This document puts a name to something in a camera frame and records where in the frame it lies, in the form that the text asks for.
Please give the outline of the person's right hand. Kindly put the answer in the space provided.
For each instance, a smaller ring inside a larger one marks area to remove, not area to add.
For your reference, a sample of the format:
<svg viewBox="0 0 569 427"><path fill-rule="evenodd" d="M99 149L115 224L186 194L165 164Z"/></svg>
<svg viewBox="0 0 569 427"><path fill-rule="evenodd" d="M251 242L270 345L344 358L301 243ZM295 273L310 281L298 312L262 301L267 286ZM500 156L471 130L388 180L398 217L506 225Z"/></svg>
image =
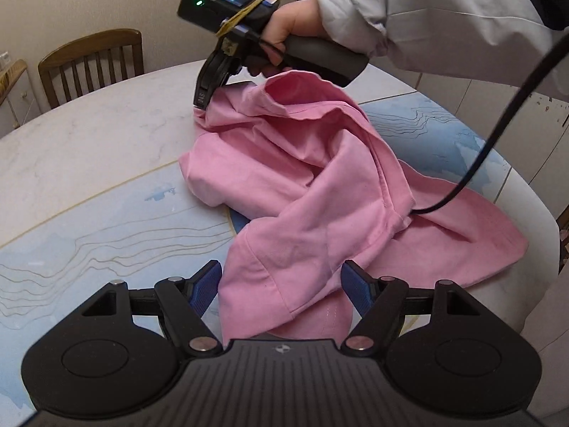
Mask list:
<svg viewBox="0 0 569 427"><path fill-rule="evenodd" d="M317 0L294 1L272 14L261 34L261 38L267 42L262 48L267 53L268 60L249 58L249 74L270 77L279 73L279 65L283 62L282 54L286 52L285 41L290 35L330 39L323 27Z"/></svg>

